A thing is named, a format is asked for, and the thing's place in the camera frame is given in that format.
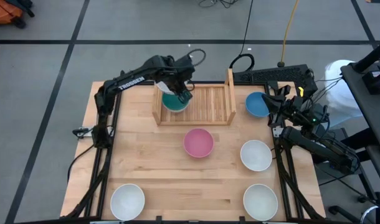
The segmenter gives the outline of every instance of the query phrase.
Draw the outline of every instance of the wooden dish rack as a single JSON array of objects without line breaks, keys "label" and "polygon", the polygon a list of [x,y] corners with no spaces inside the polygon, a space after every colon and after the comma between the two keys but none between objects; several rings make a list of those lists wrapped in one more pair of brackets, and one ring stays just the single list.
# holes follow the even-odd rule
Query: wooden dish rack
[{"label": "wooden dish rack", "polygon": [[227,70],[224,84],[195,84],[191,93],[188,107],[180,113],[172,113],[163,106],[163,92],[155,85],[153,116],[157,125],[231,124],[236,112],[231,69]]}]

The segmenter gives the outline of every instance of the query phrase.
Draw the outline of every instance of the yellow cable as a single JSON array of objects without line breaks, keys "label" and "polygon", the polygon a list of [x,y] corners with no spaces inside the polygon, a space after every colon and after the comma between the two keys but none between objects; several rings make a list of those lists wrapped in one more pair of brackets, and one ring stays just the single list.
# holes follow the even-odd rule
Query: yellow cable
[{"label": "yellow cable", "polygon": [[281,59],[281,62],[283,62],[283,59],[284,59],[284,53],[285,53],[285,41],[287,40],[287,32],[288,32],[288,29],[290,28],[290,24],[291,24],[292,18],[294,17],[295,10],[297,9],[298,2],[299,2],[299,0],[297,0],[297,1],[295,2],[294,8],[292,9],[292,12],[291,12],[290,20],[289,20],[289,22],[288,22],[287,28],[285,29],[284,40],[283,40],[283,49],[282,49],[282,59]]}]

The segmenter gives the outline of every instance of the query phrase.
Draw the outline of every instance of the wooden tabletop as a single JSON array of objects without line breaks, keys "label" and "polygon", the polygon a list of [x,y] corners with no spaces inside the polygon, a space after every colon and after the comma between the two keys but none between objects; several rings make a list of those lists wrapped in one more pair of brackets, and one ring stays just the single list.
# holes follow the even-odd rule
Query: wooden tabletop
[{"label": "wooden tabletop", "polygon": [[[296,94],[293,83],[288,97]],[[83,121],[93,126],[96,107],[93,96],[102,82],[94,82]],[[142,188],[146,204],[137,220],[214,220],[237,221],[239,216],[252,219],[244,209],[242,198],[252,184],[269,186],[278,199],[278,211],[272,218],[285,221],[277,164],[263,172],[248,170],[240,159],[242,145],[251,139],[273,147],[268,118],[254,118],[245,110],[245,98],[262,86],[235,86],[237,114],[230,126],[197,126],[212,133],[213,152],[206,158],[194,159],[183,149],[184,135],[195,126],[157,126],[153,118],[153,86],[134,86],[123,92],[117,131],[108,176],[102,218],[116,219],[110,211],[110,199],[116,188],[132,183]],[[78,142],[75,156],[92,145],[91,139]],[[87,191],[95,158],[95,149],[81,157],[73,166],[61,215],[68,214]],[[298,187],[315,210],[325,217],[323,202],[311,155],[306,150],[292,149]],[[293,217],[296,217],[293,194],[288,188]],[[93,200],[92,214],[97,207],[98,192]]]}]

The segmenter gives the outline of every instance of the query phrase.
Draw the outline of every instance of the floor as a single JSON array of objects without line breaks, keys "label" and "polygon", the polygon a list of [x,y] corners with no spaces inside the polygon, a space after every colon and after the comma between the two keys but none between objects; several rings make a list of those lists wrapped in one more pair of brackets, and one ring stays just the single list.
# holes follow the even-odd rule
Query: floor
[{"label": "floor", "polygon": [[[223,80],[241,50],[251,1],[200,8],[199,0],[33,0],[27,27],[0,26],[0,223],[58,218],[67,168],[77,145],[92,82],[140,66],[152,55],[207,52],[193,80]],[[276,67],[295,0],[254,0],[245,52],[254,69]],[[359,60],[380,42],[380,4],[364,0],[300,0],[288,33],[286,65],[307,64],[316,79],[325,65]],[[241,71],[247,61],[234,68]],[[363,118],[341,126],[349,135]],[[375,190],[380,181],[363,163]],[[318,171],[319,182],[330,177]],[[358,176],[344,179],[362,190]],[[341,183],[321,186],[326,207],[360,217],[368,203]],[[341,215],[327,216],[345,220]]]}]

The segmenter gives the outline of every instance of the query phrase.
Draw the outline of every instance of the pink bowl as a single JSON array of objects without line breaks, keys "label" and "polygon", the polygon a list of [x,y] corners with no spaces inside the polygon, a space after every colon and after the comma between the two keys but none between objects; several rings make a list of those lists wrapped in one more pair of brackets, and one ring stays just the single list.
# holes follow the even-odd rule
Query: pink bowl
[{"label": "pink bowl", "polygon": [[195,158],[208,156],[214,148],[214,138],[205,129],[190,130],[183,140],[184,150]]}]

